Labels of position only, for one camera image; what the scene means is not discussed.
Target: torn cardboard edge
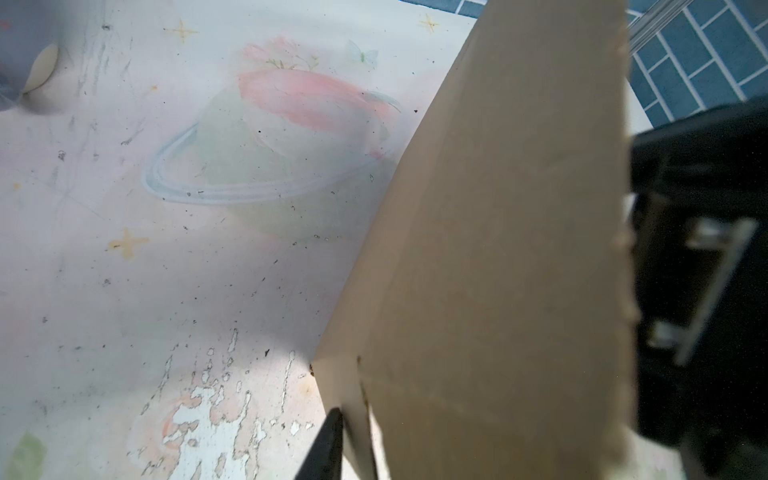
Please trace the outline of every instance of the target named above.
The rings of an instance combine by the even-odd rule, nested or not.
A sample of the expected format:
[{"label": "torn cardboard edge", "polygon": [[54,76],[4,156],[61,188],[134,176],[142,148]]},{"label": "torn cardboard edge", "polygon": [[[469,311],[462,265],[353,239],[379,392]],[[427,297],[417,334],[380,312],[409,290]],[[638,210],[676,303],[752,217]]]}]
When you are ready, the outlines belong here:
[{"label": "torn cardboard edge", "polygon": [[607,0],[518,0],[475,24],[313,362],[363,480],[367,402],[393,478],[598,478],[621,450],[624,23]]}]

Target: brown cardboard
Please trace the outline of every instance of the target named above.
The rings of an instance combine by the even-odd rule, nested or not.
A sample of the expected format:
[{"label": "brown cardboard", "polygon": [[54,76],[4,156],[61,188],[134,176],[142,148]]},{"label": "brown cardboard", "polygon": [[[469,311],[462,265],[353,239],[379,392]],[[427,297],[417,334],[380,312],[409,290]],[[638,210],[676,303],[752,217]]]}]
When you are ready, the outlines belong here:
[{"label": "brown cardboard", "polygon": [[601,475],[630,338],[623,7],[490,2],[440,87],[313,361],[363,480],[368,404],[396,479]]}]

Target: worn table surface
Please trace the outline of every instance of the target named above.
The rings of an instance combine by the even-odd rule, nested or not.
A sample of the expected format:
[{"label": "worn table surface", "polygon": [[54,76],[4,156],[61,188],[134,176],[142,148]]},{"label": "worn table surface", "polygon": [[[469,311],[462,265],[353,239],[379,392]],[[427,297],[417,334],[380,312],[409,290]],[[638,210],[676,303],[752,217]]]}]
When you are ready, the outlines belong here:
[{"label": "worn table surface", "polygon": [[396,0],[55,10],[53,77],[0,113],[0,467],[291,478],[324,418],[314,349],[474,20]]}]

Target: yellow star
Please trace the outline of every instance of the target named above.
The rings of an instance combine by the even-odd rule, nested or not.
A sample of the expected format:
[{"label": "yellow star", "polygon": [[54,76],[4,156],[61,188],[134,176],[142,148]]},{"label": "yellow star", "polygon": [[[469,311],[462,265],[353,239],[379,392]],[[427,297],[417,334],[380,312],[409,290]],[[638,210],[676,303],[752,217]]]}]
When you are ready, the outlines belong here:
[{"label": "yellow star", "polygon": [[426,20],[421,20],[419,23],[424,25],[425,27],[429,28],[429,33],[435,33],[435,27],[440,25],[437,22],[433,22],[432,19],[429,17],[429,14],[424,14],[424,16],[427,18]]},{"label": "yellow star", "polygon": [[175,31],[178,33],[179,38],[181,38],[181,43],[184,43],[184,40],[193,33],[200,33],[198,31],[194,30],[187,30],[184,28],[184,22],[181,21],[181,18],[179,18],[179,28],[163,28],[165,31]]},{"label": "yellow star", "polygon": [[123,240],[112,240],[109,245],[107,245],[107,248],[109,250],[116,250],[118,248],[123,249],[123,258],[126,260],[130,260],[134,256],[134,245],[138,245],[139,243],[146,243],[149,239],[146,237],[132,237],[131,232],[128,231],[128,228],[123,229]]}]

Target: black machine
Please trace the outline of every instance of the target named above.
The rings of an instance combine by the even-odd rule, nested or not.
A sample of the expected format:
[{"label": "black machine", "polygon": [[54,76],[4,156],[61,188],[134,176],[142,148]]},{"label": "black machine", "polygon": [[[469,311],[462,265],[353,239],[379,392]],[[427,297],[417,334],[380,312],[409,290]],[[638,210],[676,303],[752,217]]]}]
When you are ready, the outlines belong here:
[{"label": "black machine", "polygon": [[689,478],[768,478],[768,97],[639,135],[637,429]]}]

